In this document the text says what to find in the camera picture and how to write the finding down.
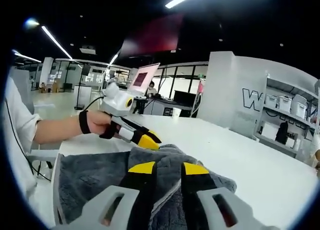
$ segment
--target ceiling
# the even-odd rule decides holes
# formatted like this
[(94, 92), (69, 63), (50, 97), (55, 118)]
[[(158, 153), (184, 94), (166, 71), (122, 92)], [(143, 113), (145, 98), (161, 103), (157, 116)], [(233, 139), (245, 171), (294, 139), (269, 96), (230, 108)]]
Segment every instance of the ceiling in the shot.
[[(187, 0), (166, 9), (169, 1), (26, 0), (24, 6), (76, 59), (110, 62), (129, 32), (154, 18), (183, 13), (176, 53), (118, 58), (115, 64), (208, 61), (210, 51), (231, 50), (285, 63), (320, 78), (312, 25), (318, 18), (314, 0)], [(94, 46), (96, 55), (81, 53), (83, 45)], [(39, 60), (66, 58), (39, 27), (22, 29), (15, 49)]]

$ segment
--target white shelf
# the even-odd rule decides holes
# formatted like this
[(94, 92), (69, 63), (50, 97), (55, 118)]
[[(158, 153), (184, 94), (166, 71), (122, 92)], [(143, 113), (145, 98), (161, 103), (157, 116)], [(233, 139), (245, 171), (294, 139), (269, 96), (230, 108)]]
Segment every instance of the white shelf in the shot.
[(307, 101), (319, 100), (319, 96), (317, 96), (315, 93), (309, 90), (303, 89), (297, 85), (289, 84), (283, 81), (267, 78), (266, 85), (267, 87), (278, 89), (288, 94), (292, 94), (292, 95), (299, 94), (304, 98), (306, 98)]
[(308, 122), (307, 120), (298, 117), (297, 115), (294, 115), (294, 114), (291, 114), (289, 112), (283, 111), (281, 109), (273, 108), (273, 107), (270, 107), (270, 106), (267, 106), (267, 105), (264, 105), (263, 108), (271, 110), (273, 112), (280, 113), (280, 114), (285, 115), (285, 116), (288, 116), (289, 118), (294, 119), (294, 120), (296, 120), (296, 121), (298, 121), (300, 123), (303, 123), (303, 124), (309, 126), (312, 129), (316, 129), (316, 125), (315, 124), (312, 124), (312, 123)]
[(297, 155), (296, 151), (294, 151), (292, 148), (290, 148), (282, 143), (279, 143), (275, 140), (269, 139), (259, 133), (256, 133), (255, 136), (260, 139), (260, 141), (259, 141), (260, 143), (262, 143), (266, 146), (269, 146), (275, 150), (278, 150), (278, 151), (282, 152), (283, 154), (286, 154), (286, 155), (293, 157), (293, 158), (295, 158)]

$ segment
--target white cup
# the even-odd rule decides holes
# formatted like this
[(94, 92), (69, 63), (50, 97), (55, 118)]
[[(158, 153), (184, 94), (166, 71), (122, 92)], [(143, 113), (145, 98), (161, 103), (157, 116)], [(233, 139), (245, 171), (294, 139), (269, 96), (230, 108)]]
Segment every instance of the white cup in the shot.
[(173, 108), (172, 117), (173, 117), (174, 119), (177, 119), (177, 118), (179, 118), (180, 113), (181, 113), (181, 109)]

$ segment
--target gray cloth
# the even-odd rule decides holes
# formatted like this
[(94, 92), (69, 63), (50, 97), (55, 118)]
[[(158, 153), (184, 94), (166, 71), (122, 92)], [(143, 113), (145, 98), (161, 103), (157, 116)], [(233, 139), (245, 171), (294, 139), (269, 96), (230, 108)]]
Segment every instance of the gray cloth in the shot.
[[(150, 229), (186, 229), (181, 196), (181, 164), (199, 163), (174, 145), (158, 151), (132, 148), (130, 152), (60, 157), (57, 205), (63, 223), (81, 215), (84, 204), (110, 185), (118, 185), (128, 169), (136, 164), (156, 161), (157, 186)], [(210, 172), (217, 187), (235, 192), (233, 180)]]

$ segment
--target white desk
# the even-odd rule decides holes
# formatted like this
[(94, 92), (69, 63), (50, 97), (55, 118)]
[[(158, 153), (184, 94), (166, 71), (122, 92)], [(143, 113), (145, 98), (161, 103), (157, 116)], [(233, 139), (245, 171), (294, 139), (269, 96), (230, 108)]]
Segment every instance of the white desk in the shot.
[[(236, 195), (263, 224), (287, 229), (313, 196), (318, 178), (309, 166), (217, 125), (195, 118), (132, 115), (154, 130), (163, 143), (176, 144), (217, 174), (236, 181)], [(127, 151), (122, 140), (82, 135), (64, 141), (64, 155)]]

